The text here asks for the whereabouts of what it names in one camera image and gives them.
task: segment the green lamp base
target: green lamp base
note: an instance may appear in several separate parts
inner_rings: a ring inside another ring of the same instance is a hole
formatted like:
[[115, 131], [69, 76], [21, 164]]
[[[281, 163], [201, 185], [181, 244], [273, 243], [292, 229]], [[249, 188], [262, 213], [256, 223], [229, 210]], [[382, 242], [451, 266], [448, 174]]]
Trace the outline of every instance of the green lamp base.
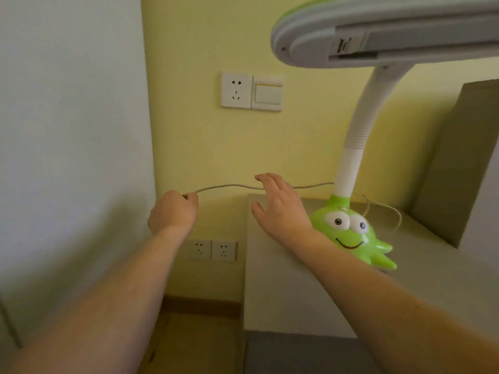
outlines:
[[378, 240], [369, 222], [350, 209], [350, 198], [331, 196], [327, 206], [317, 210], [310, 220], [317, 231], [362, 261], [380, 269], [397, 268], [397, 264], [385, 256], [393, 247]]

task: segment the baseboard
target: baseboard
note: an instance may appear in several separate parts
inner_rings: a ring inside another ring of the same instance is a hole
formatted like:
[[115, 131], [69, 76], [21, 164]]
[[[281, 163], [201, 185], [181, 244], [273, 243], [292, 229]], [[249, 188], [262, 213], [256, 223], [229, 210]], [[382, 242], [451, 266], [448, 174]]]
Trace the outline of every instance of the baseboard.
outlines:
[[165, 295], [161, 304], [161, 311], [238, 319], [241, 315], [241, 303]]

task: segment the yellow wall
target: yellow wall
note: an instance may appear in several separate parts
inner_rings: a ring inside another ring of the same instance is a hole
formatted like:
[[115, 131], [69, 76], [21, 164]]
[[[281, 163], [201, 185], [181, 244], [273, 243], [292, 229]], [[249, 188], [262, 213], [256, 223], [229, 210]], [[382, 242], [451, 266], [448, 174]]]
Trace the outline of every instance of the yellow wall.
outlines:
[[[274, 171], [292, 184], [334, 179], [355, 103], [371, 69], [307, 70], [272, 55], [270, 31], [306, 0], [142, 0], [158, 194], [238, 182]], [[280, 113], [220, 107], [221, 71], [283, 75]], [[408, 207], [440, 126], [463, 83], [499, 77], [499, 60], [419, 65], [397, 88], [372, 132], [357, 191]], [[327, 198], [330, 188], [303, 191]], [[200, 195], [193, 236], [239, 242], [236, 264], [177, 260], [167, 292], [240, 300], [246, 191]]]

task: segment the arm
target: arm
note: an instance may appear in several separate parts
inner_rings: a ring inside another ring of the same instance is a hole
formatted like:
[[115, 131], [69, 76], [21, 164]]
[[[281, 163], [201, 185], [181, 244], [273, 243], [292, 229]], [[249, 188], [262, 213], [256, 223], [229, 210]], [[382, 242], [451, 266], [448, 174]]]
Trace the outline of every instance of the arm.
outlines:
[[24, 348], [12, 373], [134, 373], [159, 313], [171, 265], [198, 215], [198, 198], [168, 192], [148, 225], [152, 237], [51, 329]]
[[398, 286], [313, 230], [299, 195], [281, 176], [258, 175], [268, 207], [253, 215], [314, 273], [387, 372], [499, 372], [499, 346]]

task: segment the smiling mouth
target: smiling mouth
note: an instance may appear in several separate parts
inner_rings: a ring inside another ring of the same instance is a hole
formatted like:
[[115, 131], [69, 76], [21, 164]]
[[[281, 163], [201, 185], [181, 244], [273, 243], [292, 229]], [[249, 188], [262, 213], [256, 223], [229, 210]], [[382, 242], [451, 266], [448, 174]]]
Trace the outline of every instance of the smiling mouth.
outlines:
[[360, 246], [362, 245], [362, 243], [363, 243], [363, 241], [361, 241], [361, 242], [359, 243], [359, 245], [356, 245], [355, 247], [349, 247], [348, 245], [343, 244], [343, 243], [342, 243], [342, 242], [341, 242], [338, 238], [336, 239], [336, 241], [337, 241], [338, 243], [340, 243], [340, 244], [341, 244], [341, 246], [342, 246], [343, 248], [345, 248], [345, 249], [357, 249], [357, 248], [358, 248], [358, 247], [360, 247]]

